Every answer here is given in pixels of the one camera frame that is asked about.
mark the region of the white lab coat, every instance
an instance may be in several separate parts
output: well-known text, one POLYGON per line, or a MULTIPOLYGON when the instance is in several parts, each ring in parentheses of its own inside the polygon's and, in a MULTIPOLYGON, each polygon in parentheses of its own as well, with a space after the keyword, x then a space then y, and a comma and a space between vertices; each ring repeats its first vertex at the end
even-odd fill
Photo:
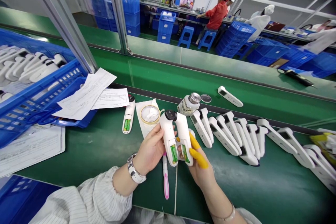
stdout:
POLYGON ((251 35, 251 37, 247 40, 248 42, 252 42, 257 39, 263 29, 267 26, 267 24, 271 21, 271 17, 268 15, 256 16, 250 20, 246 20, 245 23, 251 25, 253 28, 257 30, 251 35))
MULTIPOLYGON (((162 212, 132 208, 133 194, 125 197, 114 189, 113 174, 117 169, 114 166, 107 172, 84 181, 77 188, 64 187, 53 192, 29 224, 120 224, 124 221, 127 224, 185 223, 178 216, 168 215, 164 218, 162 212)), ((237 211, 248 224, 261 224, 246 209, 237 208, 237 211)))
POLYGON ((308 38, 316 40, 304 45, 302 48, 312 53, 319 54, 332 43, 336 42, 336 28, 309 34, 308 38))

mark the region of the small bottle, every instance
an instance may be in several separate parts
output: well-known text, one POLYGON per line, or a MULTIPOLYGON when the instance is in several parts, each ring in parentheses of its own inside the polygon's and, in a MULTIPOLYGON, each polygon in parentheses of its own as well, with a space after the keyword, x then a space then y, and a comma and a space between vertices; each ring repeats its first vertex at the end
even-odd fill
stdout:
POLYGON ((192 93, 191 95, 183 98, 177 106, 177 111, 182 115, 191 116, 195 110, 200 107, 200 101, 209 103, 211 102, 211 97, 207 94, 202 94, 200 96, 198 93, 192 93))

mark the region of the bracelet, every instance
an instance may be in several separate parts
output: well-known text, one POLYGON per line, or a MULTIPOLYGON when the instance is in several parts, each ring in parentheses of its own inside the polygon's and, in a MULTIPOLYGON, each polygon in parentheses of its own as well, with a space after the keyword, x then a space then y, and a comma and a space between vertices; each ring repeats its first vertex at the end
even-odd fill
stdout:
POLYGON ((219 218, 215 215, 213 215, 212 213, 210 213, 213 219, 216 219, 218 222, 230 222, 233 220, 233 218, 236 216, 236 209, 235 206, 232 204, 232 212, 230 214, 230 216, 226 217, 226 218, 219 218))

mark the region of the bottle cap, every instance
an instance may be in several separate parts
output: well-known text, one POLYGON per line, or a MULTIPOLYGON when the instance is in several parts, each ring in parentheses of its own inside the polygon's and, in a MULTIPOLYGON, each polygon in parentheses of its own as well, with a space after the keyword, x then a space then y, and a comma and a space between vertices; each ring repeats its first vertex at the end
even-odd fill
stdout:
POLYGON ((198 93, 192 93, 189 96, 189 101, 193 104, 197 104, 201 101, 201 96, 198 93))

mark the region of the white striped sleeve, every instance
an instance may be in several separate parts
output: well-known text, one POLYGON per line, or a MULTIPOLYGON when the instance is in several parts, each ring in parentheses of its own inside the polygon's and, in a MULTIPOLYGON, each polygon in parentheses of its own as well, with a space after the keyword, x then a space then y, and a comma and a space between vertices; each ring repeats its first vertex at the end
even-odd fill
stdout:
POLYGON ((78 188, 65 187, 49 195, 30 224, 117 224, 122 223, 132 207, 132 194, 118 194, 112 177, 118 169, 112 167, 78 188))

